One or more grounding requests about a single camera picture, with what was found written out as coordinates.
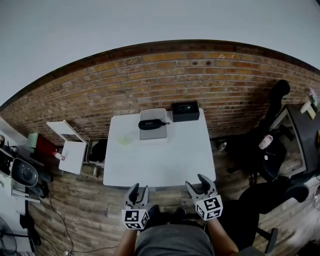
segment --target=desk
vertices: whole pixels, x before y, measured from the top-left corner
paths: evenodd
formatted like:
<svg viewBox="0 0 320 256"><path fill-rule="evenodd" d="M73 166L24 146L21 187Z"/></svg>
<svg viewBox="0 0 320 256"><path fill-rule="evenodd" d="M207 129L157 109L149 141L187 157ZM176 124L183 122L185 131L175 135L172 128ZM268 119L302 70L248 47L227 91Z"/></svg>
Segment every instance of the desk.
<svg viewBox="0 0 320 256"><path fill-rule="evenodd" d="M270 129L274 129L285 117L292 123L294 135L302 157L302 167L290 173L290 176L302 172L314 173L318 170L320 157L316 146L317 131L320 130L320 113L312 120L308 113L301 113L302 104L287 104L275 119Z"/></svg>
<svg viewBox="0 0 320 256"><path fill-rule="evenodd" d="M204 111L197 121L173 122L167 111L167 141L143 143L139 139L140 114L111 118L105 154L103 184L131 187L184 186L200 183L197 174L216 180Z"/></svg>

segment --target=brick wall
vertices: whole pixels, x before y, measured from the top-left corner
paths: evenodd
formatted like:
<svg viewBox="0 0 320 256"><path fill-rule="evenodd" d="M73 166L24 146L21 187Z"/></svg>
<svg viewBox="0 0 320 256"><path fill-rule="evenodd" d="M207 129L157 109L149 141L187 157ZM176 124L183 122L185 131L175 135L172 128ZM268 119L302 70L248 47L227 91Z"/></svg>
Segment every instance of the brick wall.
<svg viewBox="0 0 320 256"><path fill-rule="evenodd" d="M319 70L268 49L216 41L148 43L100 53L59 68L11 98L0 115L24 135L60 145L46 121L70 124L86 139L108 135L112 116L198 101L210 137L247 132L268 108L268 91L290 83L283 103L320 90Z"/></svg>

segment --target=black shoe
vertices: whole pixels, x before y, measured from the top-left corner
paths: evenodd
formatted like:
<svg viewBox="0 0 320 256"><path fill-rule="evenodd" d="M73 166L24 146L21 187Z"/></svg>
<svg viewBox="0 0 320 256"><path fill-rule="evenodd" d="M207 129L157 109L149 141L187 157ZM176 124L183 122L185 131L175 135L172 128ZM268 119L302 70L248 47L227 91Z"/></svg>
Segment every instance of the black shoe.
<svg viewBox="0 0 320 256"><path fill-rule="evenodd" d="M148 210L148 215L149 215L149 218L153 218L154 216L160 215L159 205L153 205Z"/></svg>
<svg viewBox="0 0 320 256"><path fill-rule="evenodd" d="M187 215L186 210L183 209L182 207L178 207L178 208L175 210L172 219L173 219L175 222L177 222L177 221L182 222L182 221L186 218L186 215Z"/></svg>

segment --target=bottle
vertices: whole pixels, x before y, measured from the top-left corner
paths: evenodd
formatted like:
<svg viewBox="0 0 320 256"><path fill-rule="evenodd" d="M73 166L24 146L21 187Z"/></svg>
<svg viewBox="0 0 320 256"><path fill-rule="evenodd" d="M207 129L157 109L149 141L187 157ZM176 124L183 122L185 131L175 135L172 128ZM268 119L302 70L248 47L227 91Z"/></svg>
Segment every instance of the bottle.
<svg viewBox="0 0 320 256"><path fill-rule="evenodd" d="M66 159L64 155L62 155L58 152L52 152L52 154L55 156L55 158L58 158L61 161L64 161Z"/></svg>
<svg viewBox="0 0 320 256"><path fill-rule="evenodd" d="M222 150L224 150L227 146L226 142L221 143L221 145L219 146L219 152L221 152Z"/></svg>

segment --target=person's arm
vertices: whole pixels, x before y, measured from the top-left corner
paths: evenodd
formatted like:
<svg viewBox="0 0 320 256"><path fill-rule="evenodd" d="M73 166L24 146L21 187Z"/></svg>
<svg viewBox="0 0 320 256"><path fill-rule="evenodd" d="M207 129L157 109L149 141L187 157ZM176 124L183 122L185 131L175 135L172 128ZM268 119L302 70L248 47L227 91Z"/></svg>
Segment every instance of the person's arm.
<svg viewBox="0 0 320 256"><path fill-rule="evenodd" d="M134 229L127 229L124 232L113 256L134 256L137 232L138 231Z"/></svg>
<svg viewBox="0 0 320 256"><path fill-rule="evenodd" d="M217 218L206 222L216 256L232 256L239 252Z"/></svg>

